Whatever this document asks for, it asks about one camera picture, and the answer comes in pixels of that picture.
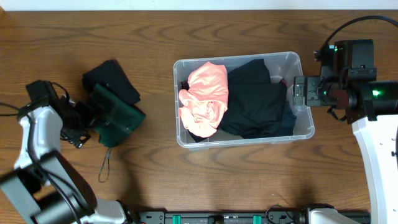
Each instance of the wood grain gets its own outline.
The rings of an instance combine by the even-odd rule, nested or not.
[[[314,137],[283,145],[189,151],[176,141],[172,66],[181,58],[294,51],[304,74],[317,75],[313,50],[344,22],[396,11],[156,11],[7,12],[0,23],[0,101],[23,106],[25,85],[61,83],[75,100],[87,94],[81,75],[116,58],[142,95],[147,118],[113,150],[111,173],[97,181],[106,148],[93,135],[83,148],[62,143],[63,155],[97,197],[132,208],[169,211],[265,210],[329,203],[370,210],[363,160],[351,126],[326,108],[313,108]],[[398,77],[398,29],[364,21],[333,40],[373,39],[378,79]],[[12,169],[21,148],[15,118],[1,118],[0,174]],[[1,223],[23,223],[0,193]]]

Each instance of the clear plastic container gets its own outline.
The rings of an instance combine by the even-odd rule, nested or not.
[[[273,138],[256,138],[243,139],[241,136],[228,134],[222,130],[218,130],[208,139],[196,143],[184,128],[182,121],[178,115],[178,108],[182,107],[182,103],[178,99],[178,93],[181,90],[181,82],[187,81],[189,74],[201,67],[206,62],[217,65],[225,65],[228,72],[234,68],[238,68],[253,59],[264,59],[267,66],[271,82],[278,82],[281,78],[285,78],[288,88],[287,100],[290,102],[290,109],[297,116],[296,124],[293,130],[293,136],[273,137]],[[175,120],[177,124],[177,142],[180,146],[191,150],[208,149],[210,147],[223,146],[242,146],[248,144],[283,144],[290,143],[299,139],[309,139],[315,134],[311,109],[307,106],[293,106],[293,81],[294,77],[302,76],[300,57],[295,52],[280,52],[274,54],[259,55],[243,55],[232,57],[218,58],[199,58],[199,59],[183,59],[178,60],[174,64],[174,94],[175,94]]]

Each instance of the black fabric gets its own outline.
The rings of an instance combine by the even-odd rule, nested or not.
[[[249,138],[273,137],[284,113],[287,87],[271,83],[263,59],[252,60],[228,73],[228,110],[220,127]]]
[[[181,89],[183,89],[183,90],[189,90],[188,81],[182,81],[182,82],[181,82]]]
[[[140,101],[140,94],[131,85],[117,60],[107,60],[83,74],[83,86],[86,91],[91,93],[96,84],[107,88],[128,105],[134,105]]]
[[[289,101],[285,102],[284,115],[276,136],[292,136],[297,116],[290,109]]]
[[[196,135],[194,135],[192,132],[190,132],[189,130],[187,130],[187,131],[188,131],[189,135],[191,135],[191,137],[193,138],[193,140],[194,140],[195,142],[201,142],[201,141],[207,139],[207,138],[203,138],[203,137],[200,137],[200,136],[196,136]]]

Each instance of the pink cloth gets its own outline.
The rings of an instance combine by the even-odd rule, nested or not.
[[[180,90],[184,105],[179,109],[184,127],[196,136],[207,138],[216,133],[228,106],[228,77],[224,65],[210,62],[188,77],[189,90]]]

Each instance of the folded clothing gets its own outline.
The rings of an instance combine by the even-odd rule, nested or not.
[[[106,147],[121,144],[146,117],[100,84],[95,85],[87,104],[96,113],[92,126],[100,135],[99,143]]]
[[[117,60],[107,60],[83,74],[85,90],[91,93],[96,84],[106,87],[128,105],[134,105],[140,101],[140,94],[131,85]]]
[[[285,83],[271,83],[263,59],[252,60],[228,73],[228,111],[220,128],[249,138],[277,134],[286,101]]]
[[[183,90],[189,90],[188,81],[182,81],[182,82],[181,82],[181,89],[183,89]],[[189,130],[188,130],[188,134],[191,135],[192,139],[193,139],[195,142],[201,142],[201,141],[207,139],[207,138],[202,138],[202,137],[196,136],[196,135],[192,134],[192,132],[190,132]]]
[[[210,62],[193,71],[188,78],[189,90],[180,90],[184,105],[178,113],[186,129],[207,138],[217,131],[228,108],[228,78],[224,65]]]
[[[297,116],[293,114],[292,110],[290,109],[289,101],[285,102],[285,108],[284,108],[284,113],[282,115],[282,122],[280,123],[280,128],[275,134],[275,137],[281,137],[281,136],[292,136],[293,135],[293,130],[294,126],[296,124],[296,119]],[[189,135],[191,135],[192,139],[195,142],[201,142],[206,140],[207,138],[201,138],[198,137],[194,134],[192,134],[190,131],[188,131]]]

